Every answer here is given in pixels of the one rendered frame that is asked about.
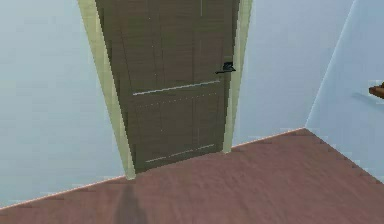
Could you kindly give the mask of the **brown wooden room door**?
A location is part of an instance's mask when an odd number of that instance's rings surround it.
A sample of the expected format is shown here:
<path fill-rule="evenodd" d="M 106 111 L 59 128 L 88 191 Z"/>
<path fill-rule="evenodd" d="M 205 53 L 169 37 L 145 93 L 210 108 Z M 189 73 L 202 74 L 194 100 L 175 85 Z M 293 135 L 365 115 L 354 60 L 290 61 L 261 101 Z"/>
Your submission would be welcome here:
<path fill-rule="evenodd" d="M 133 166 L 223 148 L 239 0 L 95 0 Z"/>

